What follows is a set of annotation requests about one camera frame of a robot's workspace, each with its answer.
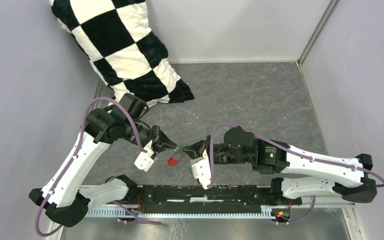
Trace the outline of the metal key holder red handle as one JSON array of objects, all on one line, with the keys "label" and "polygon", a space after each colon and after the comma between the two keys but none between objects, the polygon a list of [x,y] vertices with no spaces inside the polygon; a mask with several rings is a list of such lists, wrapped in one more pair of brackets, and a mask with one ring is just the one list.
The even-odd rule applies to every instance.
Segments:
[{"label": "metal key holder red handle", "polygon": [[167,160],[169,167],[175,167],[185,157],[184,147],[184,145],[180,145],[174,150],[173,155]]}]

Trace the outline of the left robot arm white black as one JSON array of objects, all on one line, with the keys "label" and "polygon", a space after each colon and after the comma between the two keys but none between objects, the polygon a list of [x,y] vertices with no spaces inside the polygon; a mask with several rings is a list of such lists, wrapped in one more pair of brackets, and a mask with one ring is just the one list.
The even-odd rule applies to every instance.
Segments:
[{"label": "left robot arm white black", "polygon": [[88,211],[104,204],[120,200],[133,203],[137,190],[121,177],[86,189],[81,189],[81,184],[98,158],[117,140],[139,147],[134,164],[142,171],[151,168],[158,153],[177,147],[158,125],[141,121],[148,109],[143,100],[130,93],[119,101],[111,99],[110,106],[88,108],[76,143],[57,173],[44,187],[29,193],[40,212],[54,223],[73,227]]}]

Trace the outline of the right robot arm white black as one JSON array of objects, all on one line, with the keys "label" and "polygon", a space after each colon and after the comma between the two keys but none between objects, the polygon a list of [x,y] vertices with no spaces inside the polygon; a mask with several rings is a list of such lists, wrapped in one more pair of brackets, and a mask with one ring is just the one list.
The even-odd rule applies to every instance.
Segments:
[{"label": "right robot arm white black", "polygon": [[223,143],[206,139],[183,147],[190,170],[204,189],[212,181],[214,165],[250,164],[264,175],[300,174],[301,178],[276,177],[271,180],[269,199],[275,204],[307,196],[340,196],[352,203],[371,203],[377,184],[369,178],[373,161],[369,154],[334,157],[256,136],[241,126],[230,128]]}]

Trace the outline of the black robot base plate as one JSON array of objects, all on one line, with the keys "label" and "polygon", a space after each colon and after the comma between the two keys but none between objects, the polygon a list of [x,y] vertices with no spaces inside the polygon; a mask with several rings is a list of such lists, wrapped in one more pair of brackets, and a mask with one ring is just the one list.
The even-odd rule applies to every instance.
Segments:
[{"label": "black robot base plate", "polygon": [[288,199],[265,185],[139,185],[128,190],[123,204],[144,207],[146,214],[246,214],[262,206],[298,206],[302,199]]}]

